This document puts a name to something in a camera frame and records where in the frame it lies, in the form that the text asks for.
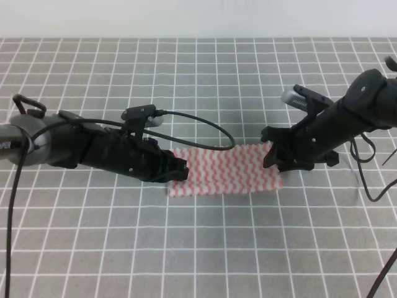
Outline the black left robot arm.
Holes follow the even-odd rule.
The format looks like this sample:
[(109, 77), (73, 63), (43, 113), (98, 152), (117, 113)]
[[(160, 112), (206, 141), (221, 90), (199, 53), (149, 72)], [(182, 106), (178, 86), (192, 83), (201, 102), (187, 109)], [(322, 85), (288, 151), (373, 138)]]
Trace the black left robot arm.
[(1, 159), (19, 163), (27, 150), (25, 166), (48, 164), (75, 169), (84, 165), (133, 177), (149, 183), (185, 181), (187, 162), (160, 149), (153, 138), (143, 136), (155, 127), (159, 111), (152, 104), (131, 107), (121, 123), (85, 119), (69, 111), (47, 115), (47, 108), (21, 94), (12, 98), (19, 114), (1, 125)]

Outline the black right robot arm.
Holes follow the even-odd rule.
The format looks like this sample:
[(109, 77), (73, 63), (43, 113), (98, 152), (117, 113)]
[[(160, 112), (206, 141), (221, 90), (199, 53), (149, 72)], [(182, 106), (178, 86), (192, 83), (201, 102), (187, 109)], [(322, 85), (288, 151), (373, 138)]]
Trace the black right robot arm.
[(298, 84), (285, 89), (280, 98), (306, 116), (290, 128), (262, 130), (262, 142), (272, 144), (264, 168), (276, 166), (285, 172), (311, 171), (316, 164), (333, 167), (339, 163), (338, 146), (364, 132), (396, 126), (396, 80), (377, 69), (356, 77), (336, 102)]

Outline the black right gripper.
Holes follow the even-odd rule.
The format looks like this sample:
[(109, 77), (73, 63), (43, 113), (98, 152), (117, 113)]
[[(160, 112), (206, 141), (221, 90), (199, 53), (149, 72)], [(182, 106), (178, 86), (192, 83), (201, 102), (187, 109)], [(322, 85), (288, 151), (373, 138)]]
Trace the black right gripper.
[(339, 164), (336, 151), (325, 147), (318, 136), (303, 129), (293, 132), (290, 128), (266, 126), (261, 131), (261, 142), (273, 143), (263, 159), (263, 168), (275, 165), (279, 171), (311, 171), (317, 164), (330, 167)]

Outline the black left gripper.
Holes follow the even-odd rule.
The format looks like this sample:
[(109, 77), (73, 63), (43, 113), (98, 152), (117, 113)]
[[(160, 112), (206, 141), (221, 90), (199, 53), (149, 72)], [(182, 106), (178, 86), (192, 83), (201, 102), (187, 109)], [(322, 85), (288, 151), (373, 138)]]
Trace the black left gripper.
[(156, 140), (137, 142), (134, 136), (117, 132), (94, 134), (79, 164), (144, 182), (185, 181), (189, 173), (187, 161), (170, 150), (161, 150)]

